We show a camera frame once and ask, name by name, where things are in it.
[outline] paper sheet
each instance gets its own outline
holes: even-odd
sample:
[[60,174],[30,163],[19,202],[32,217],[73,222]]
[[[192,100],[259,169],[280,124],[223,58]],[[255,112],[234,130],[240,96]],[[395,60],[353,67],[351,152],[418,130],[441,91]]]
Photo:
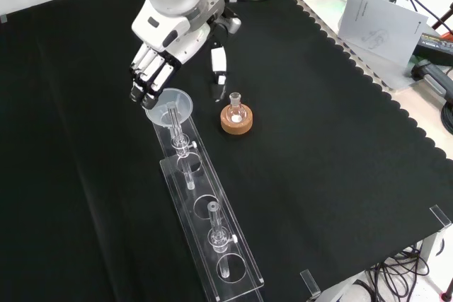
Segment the paper sheet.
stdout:
[[406,67],[427,19],[385,0],[348,0],[338,37]]

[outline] robotic hand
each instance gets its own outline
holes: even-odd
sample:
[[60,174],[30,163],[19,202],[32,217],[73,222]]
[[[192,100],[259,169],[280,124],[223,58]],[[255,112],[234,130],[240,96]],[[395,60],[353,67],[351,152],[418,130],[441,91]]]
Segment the robotic hand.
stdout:
[[[130,67],[131,99],[152,109],[172,75],[198,52],[216,27],[233,35],[240,26],[224,0],[146,0],[132,24],[143,45]],[[225,92],[227,72],[220,42],[212,50],[212,68],[213,96],[219,100]]]

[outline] robot finger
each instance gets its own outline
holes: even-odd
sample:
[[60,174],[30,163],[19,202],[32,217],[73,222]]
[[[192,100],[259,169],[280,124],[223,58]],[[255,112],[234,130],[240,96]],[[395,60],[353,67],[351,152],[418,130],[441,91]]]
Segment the robot finger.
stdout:
[[151,86],[152,81],[159,74],[159,70],[164,65],[165,59],[158,56],[155,51],[149,52],[142,60],[142,65],[146,66],[144,69],[135,70],[136,77],[130,92],[130,98],[134,102],[140,103],[143,97],[147,94],[147,89]]
[[131,70],[137,69],[139,66],[139,63],[143,60],[143,58],[147,55],[147,53],[151,50],[151,48],[146,45],[145,43],[142,44],[142,46],[139,48],[139,51],[134,57],[134,60],[132,61],[132,64],[130,65]]
[[165,85],[170,81],[172,75],[174,75],[176,71],[177,68],[168,63],[161,68],[157,77],[152,81],[150,87],[148,87],[148,93],[143,97],[143,108],[150,110],[155,106]]

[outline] black tablecloth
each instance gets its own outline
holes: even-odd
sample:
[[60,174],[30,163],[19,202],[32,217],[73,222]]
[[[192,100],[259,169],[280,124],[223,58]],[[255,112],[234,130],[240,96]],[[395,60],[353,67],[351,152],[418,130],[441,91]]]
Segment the black tablecloth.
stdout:
[[[162,152],[128,98],[144,0],[56,0],[0,25],[2,301],[202,301],[159,172]],[[441,229],[453,167],[293,0],[231,7],[228,91],[254,126],[220,128],[205,46],[172,81],[264,276],[266,301],[305,301]]]

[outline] acrylic hole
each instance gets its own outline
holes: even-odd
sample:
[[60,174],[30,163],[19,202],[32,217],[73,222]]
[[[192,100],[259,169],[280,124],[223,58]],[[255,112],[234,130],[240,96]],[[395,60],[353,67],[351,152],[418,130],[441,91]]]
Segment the acrylic hole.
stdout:
[[182,173],[184,172],[183,162],[185,162],[185,165],[188,165],[192,173],[196,173],[201,168],[201,158],[195,152],[189,152],[186,157],[180,157],[176,161],[176,166],[178,167],[178,170]]
[[210,219],[207,205],[213,201],[218,202],[219,200],[211,194],[204,194],[203,196],[198,197],[193,205],[194,214],[200,219]]
[[236,283],[246,276],[246,263],[237,254],[225,254],[217,262],[217,275],[226,283]]

